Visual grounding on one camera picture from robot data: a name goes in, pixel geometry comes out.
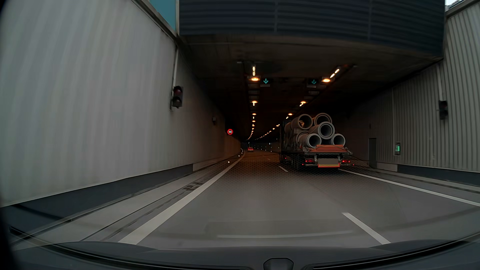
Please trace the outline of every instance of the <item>blurred license plate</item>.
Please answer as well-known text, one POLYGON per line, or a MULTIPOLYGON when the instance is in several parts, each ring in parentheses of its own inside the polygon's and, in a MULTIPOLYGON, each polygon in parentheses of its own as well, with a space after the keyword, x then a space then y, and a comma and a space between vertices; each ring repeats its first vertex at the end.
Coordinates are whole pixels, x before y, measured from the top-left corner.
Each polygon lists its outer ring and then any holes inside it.
POLYGON ((317 159, 318 168, 340 167, 338 159, 317 159))

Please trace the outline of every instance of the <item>concrete pipe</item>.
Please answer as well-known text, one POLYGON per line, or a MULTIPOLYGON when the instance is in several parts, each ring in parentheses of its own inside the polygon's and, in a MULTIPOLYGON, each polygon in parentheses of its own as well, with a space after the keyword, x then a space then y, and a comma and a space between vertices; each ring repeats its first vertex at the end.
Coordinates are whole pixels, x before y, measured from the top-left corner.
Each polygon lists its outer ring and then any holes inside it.
POLYGON ((330 122, 322 122, 318 127, 318 135, 324 140, 331 139, 335 135, 335 127, 330 122))
POLYGON ((322 138, 318 134, 302 134, 299 137, 299 142, 306 147, 316 148, 317 145, 322 144, 322 138))
POLYGON ((292 126, 292 123, 291 123, 291 122, 290 122, 290 123, 287 123, 287 124, 285 125, 285 127, 283 128, 283 130, 285 131, 285 133, 290 133, 290 132, 292 131, 291 126, 292 126))
POLYGON ((343 135, 341 135, 340 133, 333 135, 330 141, 333 145, 345 145, 345 137, 343 137, 343 135))
POLYGON ((290 127, 292 130, 296 128, 301 130, 309 130, 312 127, 313 119, 308 114, 302 114, 299 117, 295 117, 292 120, 292 126, 290 127))
POLYGON ((299 143, 299 142, 300 142, 299 139, 300 139, 300 136, 301 136, 301 135, 308 135, 308 132, 302 131, 302 132, 296 134, 296 136, 294 137, 294 138, 295 138, 295 141, 294 141, 293 143, 299 143))
POLYGON ((327 113, 321 112, 315 116, 313 119, 313 125, 320 125, 323 122, 332 122, 332 117, 327 113))

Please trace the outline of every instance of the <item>truck trailer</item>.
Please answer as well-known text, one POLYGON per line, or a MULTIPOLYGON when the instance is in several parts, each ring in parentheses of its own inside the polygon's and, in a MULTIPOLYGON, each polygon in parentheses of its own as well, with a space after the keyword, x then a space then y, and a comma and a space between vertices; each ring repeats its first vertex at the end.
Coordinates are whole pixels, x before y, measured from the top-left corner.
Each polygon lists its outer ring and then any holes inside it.
POLYGON ((302 114, 284 120, 280 129, 280 163, 294 169, 303 167, 340 168, 355 166, 343 135, 335 133, 326 113, 315 117, 302 114))

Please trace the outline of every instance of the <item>corrugated metal wall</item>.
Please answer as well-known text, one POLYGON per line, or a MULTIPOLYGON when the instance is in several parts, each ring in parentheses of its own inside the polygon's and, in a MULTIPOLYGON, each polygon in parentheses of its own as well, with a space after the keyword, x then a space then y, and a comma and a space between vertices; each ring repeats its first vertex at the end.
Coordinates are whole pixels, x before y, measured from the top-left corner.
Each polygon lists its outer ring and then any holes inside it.
POLYGON ((377 137, 378 161, 480 172, 479 91, 480 3, 448 19, 443 61, 359 106, 340 130, 363 160, 368 138, 377 137))
POLYGON ((4 205, 240 148, 181 57, 169 110, 175 45, 131 0, 8 1, 0 40, 4 205))
POLYGON ((181 35, 338 38, 442 54, 444 0, 181 0, 181 35))

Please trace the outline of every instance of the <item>dashed lane line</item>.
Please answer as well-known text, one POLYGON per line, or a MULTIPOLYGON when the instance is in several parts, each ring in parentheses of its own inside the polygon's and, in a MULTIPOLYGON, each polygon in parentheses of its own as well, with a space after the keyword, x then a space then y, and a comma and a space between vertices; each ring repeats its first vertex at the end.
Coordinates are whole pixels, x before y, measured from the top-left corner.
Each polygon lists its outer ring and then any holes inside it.
POLYGON ((342 213, 342 214, 344 216, 346 216, 349 220, 351 220, 353 223, 355 223, 357 226, 362 228, 362 230, 364 230, 366 233, 368 233, 371 237, 375 238, 375 240, 377 240, 382 245, 390 243, 390 241, 386 240, 385 237, 381 236, 379 233, 374 231, 372 228, 367 226, 365 223, 361 222, 359 219, 354 217, 352 214, 346 213, 346 212, 342 213))

